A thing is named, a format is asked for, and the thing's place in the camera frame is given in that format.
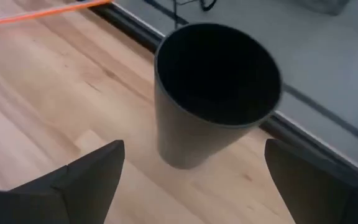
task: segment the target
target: gray surface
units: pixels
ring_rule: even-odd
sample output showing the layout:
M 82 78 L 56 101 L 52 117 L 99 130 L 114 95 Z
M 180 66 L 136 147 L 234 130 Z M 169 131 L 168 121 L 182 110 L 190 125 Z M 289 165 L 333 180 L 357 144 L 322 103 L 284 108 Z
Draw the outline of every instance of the gray surface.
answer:
M 157 0 L 172 8 L 171 0 Z M 218 0 L 211 11 L 198 3 L 178 8 L 189 20 L 214 21 L 243 30 L 275 57 L 284 81 L 358 128 L 358 0 L 336 17 L 296 0 Z M 142 0 L 120 0 L 128 10 L 167 34 L 172 21 Z M 280 111 L 358 162 L 358 139 L 300 102 L 283 99 Z

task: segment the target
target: cup rim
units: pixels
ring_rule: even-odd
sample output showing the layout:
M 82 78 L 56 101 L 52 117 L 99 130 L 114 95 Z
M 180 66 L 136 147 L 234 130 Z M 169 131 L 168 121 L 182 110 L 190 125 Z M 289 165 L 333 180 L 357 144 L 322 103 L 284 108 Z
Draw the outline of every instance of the cup rim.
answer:
M 234 32 L 238 32 L 238 33 L 241 33 L 242 35 L 246 36 L 248 39 L 254 41 L 268 56 L 268 58 L 271 59 L 271 61 L 273 62 L 273 65 L 275 66 L 276 70 L 277 70 L 277 75 L 278 75 L 278 81 L 279 81 L 279 96 L 278 96 L 278 99 L 277 101 L 275 102 L 275 104 L 273 105 L 272 109 L 269 111 L 269 113 L 263 115 L 261 118 L 253 121 L 253 122 L 250 122 L 250 123 L 246 123 L 246 124 L 221 124 L 221 123 L 215 123 L 215 122 L 212 122 L 212 121 L 209 121 L 207 119 L 204 119 L 200 116 L 197 116 L 196 114 L 188 111 L 186 108 L 184 108 L 182 105 L 180 105 L 179 103 L 177 103 L 171 96 L 171 94 L 169 94 L 169 92 L 165 89 L 165 86 L 164 84 L 162 83 L 161 81 L 161 78 L 160 78 L 160 74 L 158 72 L 158 56 L 160 55 L 160 51 L 161 51 L 161 48 L 163 47 L 164 43 L 172 36 L 174 35 L 176 32 L 178 32 L 179 30 L 183 30 L 183 29 L 186 29 L 186 28 L 189 28 L 189 27 L 193 27 L 193 26 L 200 26 L 200 25 L 212 25 L 212 26 L 219 26 L 219 27 L 223 27 L 225 29 L 230 29 Z M 155 54 L 154 54 L 154 80 L 155 80 L 155 83 L 154 85 L 159 85 L 160 87 L 160 90 L 166 95 L 168 96 L 168 100 L 173 103 L 175 106 L 177 106 L 180 110 L 182 110 L 183 112 L 191 115 L 192 117 L 194 117 L 195 119 L 199 120 L 199 121 L 202 121 L 204 123 L 208 123 L 208 124 L 212 124 L 212 125 L 215 125 L 215 126 L 218 126 L 218 127 L 221 127 L 221 128 L 228 128 L 228 129 L 241 129 L 241 128 L 248 128 L 248 127 L 252 127 L 252 126 L 255 126 L 255 125 L 259 125 L 261 122 L 263 122 L 266 118 L 268 118 L 271 114 L 273 114 L 275 112 L 275 110 L 277 109 L 279 103 L 281 102 L 282 100 L 282 95 L 283 95 L 283 80 L 282 80 L 282 75 L 281 75 L 281 70 L 279 68 L 279 66 L 277 65 L 277 62 L 274 60 L 274 58 L 272 57 L 272 55 L 270 54 L 270 52 L 268 50 L 266 50 L 266 48 L 260 44 L 257 40 L 255 40 L 254 38 L 252 38 L 250 35 L 246 34 L 245 32 L 239 30 L 239 29 L 236 29 L 236 28 L 233 28 L 233 27 L 229 27 L 229 26 L 226 26 L 226 25 L 223 25 L 223 24 L 218 24 L 218 23 L 213 23 L 213 22 L 194 22 L 194 23 L 191 23 L 191 24 L 187 24 L 187 25 L 184 25 L 178 29 L 175 29 L 173 31 L 171 31 L 168 35 L 166 35 L 163 40 L 161 41 L 161 43 L 158 45 L 157 47 L 157 50 L 155 51 Z

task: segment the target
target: black cup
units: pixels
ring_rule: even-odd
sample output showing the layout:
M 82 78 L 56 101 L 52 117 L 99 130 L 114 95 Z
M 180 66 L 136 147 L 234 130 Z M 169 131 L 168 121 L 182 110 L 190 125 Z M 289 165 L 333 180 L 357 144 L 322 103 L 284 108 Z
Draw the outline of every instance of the black cup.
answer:
M 155 54 L 158 151 L 190 169 L 259 125 L 277 106 L 280 72 L 245 33 L 219 24 L 181 27 Z

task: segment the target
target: orange cable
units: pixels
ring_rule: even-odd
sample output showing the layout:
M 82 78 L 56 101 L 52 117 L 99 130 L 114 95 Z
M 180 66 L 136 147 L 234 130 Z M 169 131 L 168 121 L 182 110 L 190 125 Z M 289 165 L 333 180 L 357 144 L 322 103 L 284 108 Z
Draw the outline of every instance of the orange cable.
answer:
M 88 2 L 76 2 L 74 4 L 69 4 L 66 6 L 55 7 L 51 9 L 43 9 L 35 12 L 25 13 L 17 16 L 5 17 L 0 19 L 0 24 L 8 22 L 22 21 L 25 19 L 36 19 L 43 16 L 49 16 L 53 14 L 58 14 L 62 12 L 74 11 L 77 9 L 84 9 L 92 6 L 98 6 L 101 4 L 106 4 L 112 2 L 112 0 L 92 0 Z

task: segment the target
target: wooden floor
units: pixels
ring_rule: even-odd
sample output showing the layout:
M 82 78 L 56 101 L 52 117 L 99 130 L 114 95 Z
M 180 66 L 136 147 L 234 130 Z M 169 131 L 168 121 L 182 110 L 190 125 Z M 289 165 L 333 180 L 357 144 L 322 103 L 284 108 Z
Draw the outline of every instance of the wooden floor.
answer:
M 0 0 L 0 13 L 51 6 Z M 0 189 L 115 139 L 126 144 L 106 223 L 293 223 L 256 129 L 194 170 L 155 147 L 153 55 L 91 12 L 0 26 Z

